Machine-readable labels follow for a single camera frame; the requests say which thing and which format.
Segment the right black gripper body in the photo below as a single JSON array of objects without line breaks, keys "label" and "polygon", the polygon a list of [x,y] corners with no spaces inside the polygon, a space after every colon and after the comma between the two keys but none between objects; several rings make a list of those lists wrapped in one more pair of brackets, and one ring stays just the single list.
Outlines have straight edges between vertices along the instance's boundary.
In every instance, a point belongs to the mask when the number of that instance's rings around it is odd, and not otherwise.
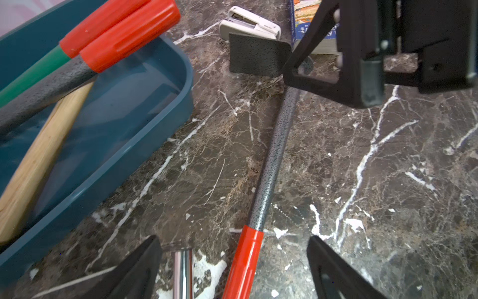
[{"label": "right black gripper body", "polygon": [[477,1],[402,1],[401,50],[418,55],[413,73],[386,72],[390,84],[438,93],[478,82]]}]

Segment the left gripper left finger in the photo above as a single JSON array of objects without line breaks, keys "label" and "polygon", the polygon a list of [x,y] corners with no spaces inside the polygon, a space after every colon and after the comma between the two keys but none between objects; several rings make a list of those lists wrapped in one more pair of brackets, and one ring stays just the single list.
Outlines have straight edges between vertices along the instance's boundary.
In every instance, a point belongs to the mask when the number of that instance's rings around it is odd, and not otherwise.
[{"label": "left gripper left finger", "polygon": [[149,236],[113,271],[83,294],[85,299],[150,299],[163,250],[156,235]]}]

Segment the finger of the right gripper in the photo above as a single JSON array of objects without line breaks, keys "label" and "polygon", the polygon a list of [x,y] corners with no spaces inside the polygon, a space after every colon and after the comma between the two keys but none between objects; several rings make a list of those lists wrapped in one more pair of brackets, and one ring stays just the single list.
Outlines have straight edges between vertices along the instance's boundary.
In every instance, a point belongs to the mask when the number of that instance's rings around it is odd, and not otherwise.
[{"label": "finger of the right gripper", "polygon": [[291,1],[286,85],[351,108],[385,99],[384,1]]}]

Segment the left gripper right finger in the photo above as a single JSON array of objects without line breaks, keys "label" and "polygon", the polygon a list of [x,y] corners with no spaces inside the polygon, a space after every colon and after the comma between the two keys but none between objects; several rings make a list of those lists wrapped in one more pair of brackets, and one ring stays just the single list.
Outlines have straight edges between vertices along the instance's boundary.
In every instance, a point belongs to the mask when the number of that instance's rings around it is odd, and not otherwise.
[{"label": "left gripper right finger", "polygon": [[386,299],[318,236],[310,237],[306,253],[318,298]]}]

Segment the black shovel with red grip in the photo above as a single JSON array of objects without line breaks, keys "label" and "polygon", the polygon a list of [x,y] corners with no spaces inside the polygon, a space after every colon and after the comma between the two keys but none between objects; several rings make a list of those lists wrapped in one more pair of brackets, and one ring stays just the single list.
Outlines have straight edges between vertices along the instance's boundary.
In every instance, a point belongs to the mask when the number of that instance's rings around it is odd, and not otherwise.
[{"label": "black shovel with red grip", "polygon": [[[276,39],[232,33],[229,42],[230,70],[235,73],[277,77],[292,53],[289,43]],[[222,295],[225,299],[250,297],[265,236],[263,230],[300,93],[297,88],[285,87],[248,220],[242,229]]]}]

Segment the wooden handled small hoe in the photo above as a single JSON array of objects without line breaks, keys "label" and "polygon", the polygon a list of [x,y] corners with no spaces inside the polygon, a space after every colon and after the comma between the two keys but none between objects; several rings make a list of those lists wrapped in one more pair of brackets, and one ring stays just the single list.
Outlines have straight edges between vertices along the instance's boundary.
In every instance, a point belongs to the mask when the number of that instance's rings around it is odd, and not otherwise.
[{"label": "wooden handled small hoe", "polygon": [[1,245],[11,243],[29,217],[56,157],[95,80],[62,98],[54,107],[1,196]]}]

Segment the green hoe with red grip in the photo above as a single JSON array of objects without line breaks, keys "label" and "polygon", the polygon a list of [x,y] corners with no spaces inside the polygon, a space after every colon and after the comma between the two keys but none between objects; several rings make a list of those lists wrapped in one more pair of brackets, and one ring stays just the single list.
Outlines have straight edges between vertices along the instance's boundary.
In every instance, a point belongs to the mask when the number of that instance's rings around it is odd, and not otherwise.
[{"label": "green hoe with red grip", "polygon": [[78,56],[89,43],[147,3],[147,1],[106,1],[65,35],[58,46],[3,88],[1,106],[5,106],[44,77]]}]

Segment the teal plastic storage box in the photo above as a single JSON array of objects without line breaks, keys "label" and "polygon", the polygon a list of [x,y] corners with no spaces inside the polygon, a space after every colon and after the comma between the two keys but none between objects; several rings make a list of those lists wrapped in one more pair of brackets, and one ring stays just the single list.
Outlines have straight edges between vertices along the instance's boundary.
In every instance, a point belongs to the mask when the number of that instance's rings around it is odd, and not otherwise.
[{"label": "teal plastic storage box", "polygon": [[[1,88],[105,1],[66,1],[1,38]],[[87,218],[190,117],[193,69],[165,34],[101,73],[22,235],[1,247],[1,291]],[[1,138],[1,193],[52,112]]]}]

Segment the chrome tool with blue grip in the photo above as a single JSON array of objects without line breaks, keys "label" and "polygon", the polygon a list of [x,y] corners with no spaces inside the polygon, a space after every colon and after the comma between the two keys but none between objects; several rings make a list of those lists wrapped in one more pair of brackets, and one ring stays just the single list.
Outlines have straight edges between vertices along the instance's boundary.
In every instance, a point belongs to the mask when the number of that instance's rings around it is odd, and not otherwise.
[{"label": "chrome tool with blue grip", "polygon": [[[193,267],[192,267],[192,249],[185,248],[173,252],[174,270],[173,270],[173,290],[168,299],[192,299],[194,298],[192,290]],[[100,272],[87,275],[80,279],[58,285],[51,289],[41,291],[34,295],[33,299],[46,299],[49,295],[59,293],[62,290],[71,288],[82,288],[87,285],[92,286],[93,282],[99,282],[106,274],[114,271],[115,267],[102,270]]]}]

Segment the white stapler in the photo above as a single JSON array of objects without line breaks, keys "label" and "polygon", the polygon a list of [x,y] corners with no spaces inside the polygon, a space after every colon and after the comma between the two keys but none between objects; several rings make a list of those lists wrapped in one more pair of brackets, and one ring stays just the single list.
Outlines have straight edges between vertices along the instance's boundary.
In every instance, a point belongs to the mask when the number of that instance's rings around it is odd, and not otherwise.
[{"label": "white stapler", "polygon": [[232,6],[227,18],[219,23],[220,37],[229,40],[229,34],[245,34],[265,39],[279,40],[281,27],[239,6]]}]

